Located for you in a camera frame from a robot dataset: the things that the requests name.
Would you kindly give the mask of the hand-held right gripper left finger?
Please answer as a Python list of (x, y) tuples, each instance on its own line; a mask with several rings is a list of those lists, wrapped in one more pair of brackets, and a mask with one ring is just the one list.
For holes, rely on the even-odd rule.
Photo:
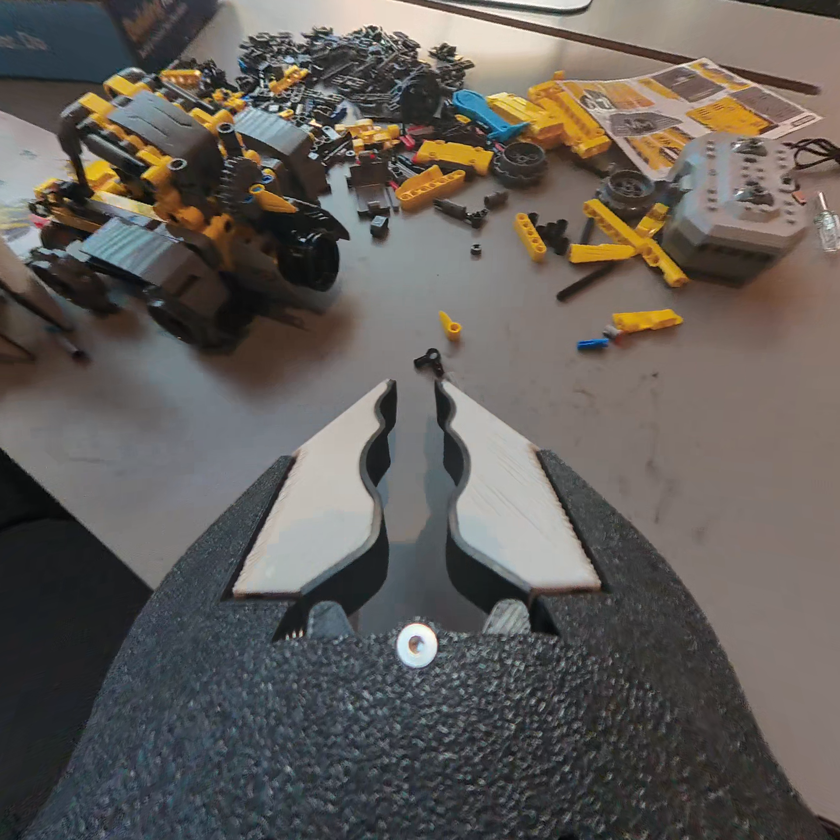
[(357, 613), (382, 587), (389, 544), (378, 485), (391, 465), (394, 381), (382, 381), (292, 455), (234, 578), (238, 601)]

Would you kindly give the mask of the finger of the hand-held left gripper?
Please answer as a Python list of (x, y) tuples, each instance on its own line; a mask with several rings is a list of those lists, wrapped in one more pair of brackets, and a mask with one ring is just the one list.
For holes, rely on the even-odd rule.
[(33, 270), (1, 237), (2, 301), (13, 301), (44, 325), (60, 347), (78, 363), (87, 363), (88, 354), (70, 336), (75, 326)]

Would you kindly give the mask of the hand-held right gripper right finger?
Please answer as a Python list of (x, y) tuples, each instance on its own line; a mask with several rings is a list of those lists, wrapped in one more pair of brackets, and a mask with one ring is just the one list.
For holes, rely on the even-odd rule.
[(594, 593), (602, 580), (539, 455), (539, 448), (449, 381), (436, 383), (447, 509), (446, 568), (484, 612), (503, 600)]

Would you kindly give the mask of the short yellow toy beam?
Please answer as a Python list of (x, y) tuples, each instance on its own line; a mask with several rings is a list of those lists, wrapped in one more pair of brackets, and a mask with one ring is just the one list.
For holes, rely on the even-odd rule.
[(512, 226), (530, 259), (535, 263), (542, 263), (548, 249), (530, 216), (517, 213), (513, 218)]

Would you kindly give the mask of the grey desk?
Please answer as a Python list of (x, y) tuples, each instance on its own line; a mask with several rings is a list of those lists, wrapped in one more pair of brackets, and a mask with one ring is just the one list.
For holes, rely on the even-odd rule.
[[(378, 382), (397, 383), (381, 493), (388, 577), (360, 613), (379, 634), (427, 616), (454, 631), (480, 612), (442, 555), (453, 484), (434, 393), (413, 358), (437, 346), (455, 383), (565, 460), (671, 563), (706, 612), (776, 759), (816, 813), (838, 820), (838, 257), (808, 221), (800, 247), (743, 289), (672, 291), (640, 259), (568, 302), (574, 270), (533, 263), (516, 212), (581, 229), (595, 189), (552, 160), (477, 238), (428, 208), (375, 243), (341, 169), (323, 203), (350, 231), (323, 313), (255, 322), (234, 353), (195, 353), (133, 300), (73, 314), (91, 362), (49, 335), (34, 364), (2, 365), (2, 447), (155, 587), (270, 466)], [(615, 312), (683, 324), (608, 334)], [(462, 324), (446, 340), (438, 312)], [(607, 337), (602, 352), (580, 340)]]

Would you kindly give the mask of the yellow toy brick vehicle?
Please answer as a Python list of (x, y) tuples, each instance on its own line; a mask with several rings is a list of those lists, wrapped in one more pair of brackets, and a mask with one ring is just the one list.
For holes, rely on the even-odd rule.
[(249, 103), (213, 61), (127, 67), (60, 114), (68, 176), (34, 189), (43, 224), (24, 264), (99, 316), (135, 289), (156, 324), (204, 351), (234, 348), (255, 316), (340, 274), (347, 228), (310, 131)]

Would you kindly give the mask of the small yellow toy panel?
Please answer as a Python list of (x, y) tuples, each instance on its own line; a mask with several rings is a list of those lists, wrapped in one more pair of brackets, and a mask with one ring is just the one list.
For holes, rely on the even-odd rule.
[(659, 331), (683, 324), (684, 319), (673, 309), (624, 311), (612, 315), (608, 334), (624, 334)]

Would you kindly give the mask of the blue cardboard box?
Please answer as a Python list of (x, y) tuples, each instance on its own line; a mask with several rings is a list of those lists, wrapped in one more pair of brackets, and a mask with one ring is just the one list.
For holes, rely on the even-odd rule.
[(2, 1), (2, 78), (103, 81), (177, 59), (218, 1)]

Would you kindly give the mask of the person's black clothing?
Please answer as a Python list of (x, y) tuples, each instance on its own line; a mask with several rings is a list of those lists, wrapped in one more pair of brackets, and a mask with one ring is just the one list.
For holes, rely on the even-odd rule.
[(1, 838), (63, 774), (151, 588), (1, 454)]

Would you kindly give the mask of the grey toy wheel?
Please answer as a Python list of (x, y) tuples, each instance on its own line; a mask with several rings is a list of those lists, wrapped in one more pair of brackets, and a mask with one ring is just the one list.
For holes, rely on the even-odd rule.
[(613, 169), (602, 179), (595, 197), (625, 222), (635, 224), (657, 201), (657, 186), (636, 170)]

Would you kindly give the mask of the black toy tyre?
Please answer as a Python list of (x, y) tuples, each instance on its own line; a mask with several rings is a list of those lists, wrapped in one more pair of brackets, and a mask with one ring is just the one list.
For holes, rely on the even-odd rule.
[(525, 189), (541, 183), (548, 162), (539, 145), (526, 141), (509, 143), (498, 150), (490, 162), (490, 171), (506, 188)]

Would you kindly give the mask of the grey toy battery hub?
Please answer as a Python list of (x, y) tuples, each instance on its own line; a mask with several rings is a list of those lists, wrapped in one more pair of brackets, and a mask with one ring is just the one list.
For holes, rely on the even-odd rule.
[(689, 278), (743, 287), (802, 240), (809, 220), (798, 188), (784, 142), (706, 133), (683, 148), (668, 174), (660, 245)]

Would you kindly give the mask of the pile of loose toy bricks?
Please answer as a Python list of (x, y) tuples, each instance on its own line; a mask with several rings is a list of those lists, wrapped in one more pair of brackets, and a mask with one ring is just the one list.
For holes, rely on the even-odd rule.
[(250, 35), (238, 47), (234, 80), (211, 59), (177, 60), (161, 76), (208, 102), (244, 103), (300, 125), (314, 121), (321, 134), (328, 125), (341, 133), (348, 114), (383, 122), (396, 129), (394, 140), (363, 140), (361, 132), (353, 139), (356, 149), (376, 155), (400, 146), (419, 160), (421, 143), (443, 141), (447, 148), (489, 153), (491, 173), (493, 155), (503, 146), (526, 141), (542, 147), (526, 139), (526, 130), (508, 143), (490, 141), (452, 102), (457, 90), (467, 89), (474, 62), (447, 43), (430, 48), (426, 59), (420, 52), (409, 35), (376, 25), (344, 35), (314, 27), (300, 38), (290, 32)]

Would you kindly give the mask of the blue curved toy panel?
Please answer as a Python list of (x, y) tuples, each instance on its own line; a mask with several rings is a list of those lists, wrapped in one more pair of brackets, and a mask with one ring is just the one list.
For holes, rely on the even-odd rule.
[(530, 128), (529, 122), (504, 120), (492, 110), (488, 99), (476, 91), (457, 90), (451, 100), (457, 114), (478, 122), (486, 131), (488, 139), (494, 143), (506, 144)]

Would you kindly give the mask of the yellow striped leaflet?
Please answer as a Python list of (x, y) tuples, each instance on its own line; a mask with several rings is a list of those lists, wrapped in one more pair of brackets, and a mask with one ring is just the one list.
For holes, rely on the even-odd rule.
[(618, 150), (652, 181), (663, 181), (691, 141), (714, 132), (777, 140), (822, 116), (709, 59), (640, 77), (566, 80)]

